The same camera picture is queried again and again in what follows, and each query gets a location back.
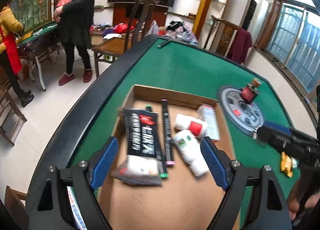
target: white bottle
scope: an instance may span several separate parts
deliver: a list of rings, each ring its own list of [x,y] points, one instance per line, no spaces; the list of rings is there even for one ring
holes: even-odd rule
[[[175,128],[178,130],[190,130],[196,137],[202,138],[207,130],[207,123],[192,116],[178,113]]]
[[[189,167],[196,177],[202,176],[209,171],[208,165],[202,156],[200,144],[191,131],[180,131],[173,140],[183,160],[190,165]]]

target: window sill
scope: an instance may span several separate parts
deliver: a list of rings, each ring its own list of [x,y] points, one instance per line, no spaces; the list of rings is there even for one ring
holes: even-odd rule
[[[315,128],[317,128],[318,126],[318,114],[316,112],[316,110],[314,109],[314,107],[310,104],[310,101],[306,95],[306,93],[304,93],[303,89],[301,89],[301,85],[298,85],[293,78],[292,74],[290,73],[289,70],[287,70],[286,68],[283,68],[282,66],[280,66],[279,63],[274,62],[273,58],[274,56],[268,52],[264,52],[263,50],[261,50],[260,48],[256,47],[256,50],[258,52],[260,52],[275,68],[277,68],[277,70],[279,71],[279,73],[282,75],[282,77],[289,83],[289,85],[291,86],[291,88],[294,90],[294,92],[297,94],[297,96],[299,97],[300,101],[302,102],[302,104],[304,105],[304,107],[306,108],[312,123],[314,125]]]

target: yellow jacket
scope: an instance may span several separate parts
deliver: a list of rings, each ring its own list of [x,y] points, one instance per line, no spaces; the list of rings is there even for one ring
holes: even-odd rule
[[[0,13],[0,25],[4,37],[10,32],[21,32],[23,25],[15,18],[9,7],[4,7]],[[5,51],[5,45],[3,43],[2,36],[0,36],[0,54]]]

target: red plastic bag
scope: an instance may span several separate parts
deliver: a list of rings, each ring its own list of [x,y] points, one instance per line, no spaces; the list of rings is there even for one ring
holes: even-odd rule
[[[114,31],[115,33],[118,33],[118,34],[124,34],[127,32],[127,28],[128,28],[127,24],[120,23],[115,26]]]

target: black coat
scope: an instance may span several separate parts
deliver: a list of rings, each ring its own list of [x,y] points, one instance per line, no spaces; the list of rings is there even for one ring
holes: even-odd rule
[[[61,42],[72,41],[75,45],[91,48],[89,29],[93,24],[94,0],[72,0],[63,6],[58,24]]]

